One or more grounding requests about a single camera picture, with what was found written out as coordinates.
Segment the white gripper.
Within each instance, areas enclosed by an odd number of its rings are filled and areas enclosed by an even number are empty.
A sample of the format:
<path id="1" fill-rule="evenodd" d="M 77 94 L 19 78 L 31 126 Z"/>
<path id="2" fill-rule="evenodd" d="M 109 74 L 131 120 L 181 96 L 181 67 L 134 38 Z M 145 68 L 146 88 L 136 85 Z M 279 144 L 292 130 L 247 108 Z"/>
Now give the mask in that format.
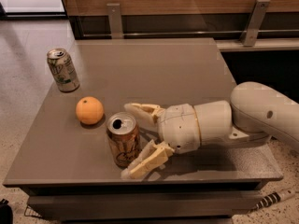
<path id="1" fill-rule="evenodd" d="M 122 179 L 138 179 L 166 163 L 175 152 L 183 154 L 200 147 L 199 124 L 191 105 L 172 105 L 164 109 L 155 104 L 128 103 L 124 109 L 142 128 L 158 131 L 164 142 L 156 144 L 150 140 L 121 172 Z"/>

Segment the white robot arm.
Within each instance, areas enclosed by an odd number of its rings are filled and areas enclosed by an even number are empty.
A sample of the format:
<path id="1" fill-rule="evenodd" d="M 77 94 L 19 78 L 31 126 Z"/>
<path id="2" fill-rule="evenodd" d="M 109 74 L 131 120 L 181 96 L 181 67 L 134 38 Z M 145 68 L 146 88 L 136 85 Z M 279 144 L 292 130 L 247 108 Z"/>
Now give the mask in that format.
<path id="1" fill-rule="evenodd" d="M 202 105 L 130 103 L 125 110 L 157 128 L 161 142 L 149 141 L 121 172 L 123 179 L 138 179 L 163 165 L 174 154 L 209 145 L 244 147 L 273 136 L 299 150 L 299 104 L 257 82 L 243 82 L 229 101 Z"/>

